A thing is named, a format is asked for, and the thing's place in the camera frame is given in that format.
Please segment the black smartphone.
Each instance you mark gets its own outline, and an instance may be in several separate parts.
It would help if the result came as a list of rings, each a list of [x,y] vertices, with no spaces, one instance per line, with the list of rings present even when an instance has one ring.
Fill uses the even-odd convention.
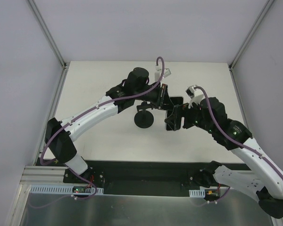
[[[170,97],[171,108],[166,111],[166,130],[176,131],[181,128],[181,110],[179,106],[183,105],[184,98],[181,96]]]

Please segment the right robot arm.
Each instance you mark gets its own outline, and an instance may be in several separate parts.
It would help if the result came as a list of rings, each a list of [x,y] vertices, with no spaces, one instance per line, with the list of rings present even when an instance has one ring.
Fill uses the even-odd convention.
[[[192,98],[190,103],[171,104],[165,123],[172,130],[203,129],[219,145],[240,158],[256,176],[248,178],[212,161],[194,175],[197,184],[203,187],[216,183],[227,185],[255,200],[271,217],[283,218],[283,171],[241,122],[227,117],[224,104],[217,98],[200,96]]]

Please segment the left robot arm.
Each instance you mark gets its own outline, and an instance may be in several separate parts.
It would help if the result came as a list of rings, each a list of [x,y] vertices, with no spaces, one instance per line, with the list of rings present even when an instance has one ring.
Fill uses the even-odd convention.
[[[126,79],[108,90],[91,107],[61,121],[50,119],[45,133],[45,148],[51,150],[55,160],[74,172],[79,183],[86,183],[92,177],[92,170],[77,152],[74,142],[99,122],[133,106],[135,100],[148,102],[151,108],[169,110],[172,105],[167,86],[161,80],[170,74],[168,68],[156,66],[155,82],[150,84],[149,72],[141,67],[134,68]]]

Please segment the black phone stand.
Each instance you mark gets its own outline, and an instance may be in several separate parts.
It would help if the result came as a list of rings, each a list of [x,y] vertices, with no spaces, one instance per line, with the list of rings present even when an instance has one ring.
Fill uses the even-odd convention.
[[[134,123],[141,129],[147,129],[154,123],[154,116],[148,109],[153,109],[153,106],[146,101],[143,101],[136,107],[137,113],[134,116]]]

